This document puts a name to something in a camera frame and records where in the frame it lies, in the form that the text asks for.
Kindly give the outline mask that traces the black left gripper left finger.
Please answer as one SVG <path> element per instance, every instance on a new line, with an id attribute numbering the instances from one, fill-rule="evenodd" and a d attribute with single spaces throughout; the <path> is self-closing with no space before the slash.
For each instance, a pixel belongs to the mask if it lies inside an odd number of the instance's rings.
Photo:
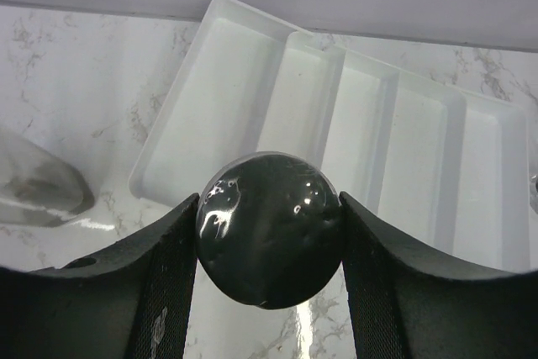
<path id="1" fill-rule="evenodd" d="M 181 358 L 196 271 L 193 194 L 65 267 L 1 269 L 3 358 Z"/>

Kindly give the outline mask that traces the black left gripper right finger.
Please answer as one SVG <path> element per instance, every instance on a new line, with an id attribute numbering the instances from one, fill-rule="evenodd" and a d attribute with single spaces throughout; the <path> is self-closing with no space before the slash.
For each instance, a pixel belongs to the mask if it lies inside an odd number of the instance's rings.
<path id="1" fill-rule="evenodd" d="M 341 193 L 345 285 L 359 358 L 535 358 L 537 273 L 465 261 Z"/>

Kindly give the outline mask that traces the blue label seasoning jar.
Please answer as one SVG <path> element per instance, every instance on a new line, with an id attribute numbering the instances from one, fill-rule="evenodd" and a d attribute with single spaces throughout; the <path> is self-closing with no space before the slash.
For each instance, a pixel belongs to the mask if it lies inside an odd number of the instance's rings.
<path id="1" fill-rule="evenodd" d="M 309 300 L 335 275 L 344 246 L 338 193 L 299 157 L 243 156 L 219 170 L 200 196 L 198 260 L 238 303 L 276 310 Z"/>

